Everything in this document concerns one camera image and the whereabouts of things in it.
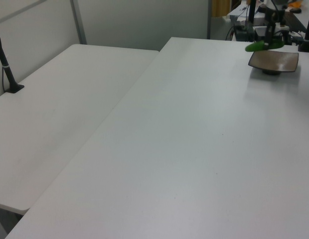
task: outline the black cable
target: black cable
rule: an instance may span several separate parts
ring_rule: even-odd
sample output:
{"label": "black cable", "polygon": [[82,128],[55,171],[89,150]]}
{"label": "black cable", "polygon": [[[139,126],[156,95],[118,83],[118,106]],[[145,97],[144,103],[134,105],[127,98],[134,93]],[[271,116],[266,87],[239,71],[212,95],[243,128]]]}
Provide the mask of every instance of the black cable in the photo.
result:
{"label": "black cable", "polygon": [[225,40],[228,39],[229,33],[230,33],[230,31],[232,30],[232,28],[234,28],[234,26],[232,26],[232,27],[229,29],[228,34],[226,34]]}
{"label": "black cable", "polygon": [[[280,30],[280,31],[275,32],[275,33],[274,33],[274,36],[275,36],[276,34],[278,34],[278,33],[280,33],[280,35],[283,36],[283,34],[282,34],[283,31],[284,31],[284,30]],[[293,38],[293,39],[296,41],[296,42],[295,42],[296,46],[300,44],[300,41],[299,41],[297,38],[295,38],[294,36],[292,36],[292,35],[290,35],[290,34],[289,34],[289,36],[290,36],[291,38]]]}
{"label": "black cable", "polygon": [[6,91],[4,88],[4,67],[1,68],[1,86],[3,87],[3,91],[5,93]]}
{"label": "black cable", "polygon": [[248,19],[249,6],[250,6],[250,5],[248,5],[247,10],[246,10],[246,14],[245,14],[245,28],[246,28],[247,25],[248,25],[248,24],[247,24],[247,22],[248,22],[247,19]]}
{"label": "black cable", "polygon": [[3,91],[5,93],[5,88],[4,88],[4,67],[1,67],[1,86],[3,87]]}
{"label": "black cable", "polygon": [[280,30],[280,31],[277,31],[277,32],[275,32],[274,34],[273,34],[273,36],[275,36],[276,34],[280,34],[280,35],[278,35],[278,37],[283,37],[283,33],[282,33],[283,31],[282,30]]}
{"label": "black cable", "polygon": [[247,35],[247,40],[246,40],[246,42],[255,42],[255,39],[253,39],[253,34],[251,33],[249,33],[249,31],[248,31],[248,29],[246,29],[246,35]]}
{"label": "black cable", "polygon": [[277,13],[279,14],[278,7],[277,7],[276,4],[274,3],[274,0],[271,0],[271,2],[273,3],[273,5],[274,5],[274,7],[275,7],[275,9],[276,9],[276,11],[277,11]]}
{"label": "black cable", "polygon": [[246,8],[247,7],[244,7],[244,8],[242,8],[242,10],[244,10],[243,12],[241,12],[241,14],[240,15],[238,15],[238,18],[245,12],[245,10],[246,10]]}

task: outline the black pole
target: black pole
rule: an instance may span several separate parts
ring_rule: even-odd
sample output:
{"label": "black pole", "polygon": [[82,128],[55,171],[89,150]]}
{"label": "black pole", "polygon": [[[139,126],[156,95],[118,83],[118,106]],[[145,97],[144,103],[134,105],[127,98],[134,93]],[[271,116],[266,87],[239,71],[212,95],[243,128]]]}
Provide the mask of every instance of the black pole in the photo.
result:
{"label": "black pole", "polygon": [[208,0],[208,27],[206,39],[211,39],[212,0]]}
{"label": "black pole", "polygon": [[11,72],[6,56],[4,54],[3,48],[1,46],[1,42],[0,42],[0,62],[2,64],[2,67],[4,68],[4,71],[7,75],[7,79],[9,81],[9,90],[7,92],[16,93],[22,88],[24,88],[24,86],[17,84],[17,82],[15,81],[13,73]]}
{"label": "black pole", "polygon": [[309,23],[308,23],[308,27],[306,29],[304,42],[301,45],[299,45],[299,51],[300,52],[309,52]]}
{"label": "black pole", "polygon": [[250,2],[250,12],[249,12],[249,22],[254,22],[254,13],[255,13],[256,0],[251,0]]}

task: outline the gray floor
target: gray floor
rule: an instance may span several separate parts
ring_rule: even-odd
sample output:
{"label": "gray floor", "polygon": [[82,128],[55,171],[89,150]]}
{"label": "gray floor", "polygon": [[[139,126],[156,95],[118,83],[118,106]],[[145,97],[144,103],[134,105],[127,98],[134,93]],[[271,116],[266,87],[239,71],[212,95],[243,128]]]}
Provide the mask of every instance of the gray floor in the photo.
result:
{"label": "gray floor", "polygon": [[4,239],[7,236],[20,218],[20,215],[0,209],[0,239]]}

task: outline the metal frame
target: metal frame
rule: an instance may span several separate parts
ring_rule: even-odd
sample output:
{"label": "metal frame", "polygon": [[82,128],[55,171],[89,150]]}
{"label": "metal frame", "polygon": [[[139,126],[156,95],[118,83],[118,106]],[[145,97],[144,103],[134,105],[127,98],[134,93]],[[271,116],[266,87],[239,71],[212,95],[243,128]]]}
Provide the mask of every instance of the metal frame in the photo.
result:
{"label": "metal frame", "polygon": [[87,45],[84,25],[81,18],[78,0],[70,0],[80,44]]}
{"label": "metal frame", "polygon": [[207,26],[207,37],[211,38],[211,18],[212,18],[212,0],[208,0],[208,26]]}

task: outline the orange object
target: orange object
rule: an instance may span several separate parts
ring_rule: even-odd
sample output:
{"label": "orange object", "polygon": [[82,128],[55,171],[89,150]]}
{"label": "orange object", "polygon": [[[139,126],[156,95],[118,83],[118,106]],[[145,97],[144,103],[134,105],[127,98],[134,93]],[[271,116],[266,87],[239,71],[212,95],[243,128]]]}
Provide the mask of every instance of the orange object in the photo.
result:
{"label": "orange object", "polygon": [[302,1],[296,1],[296,2],[290,3],[289,6],[299,8],[299,7],[301,7],[302,2],[303,2],[303,0]]}

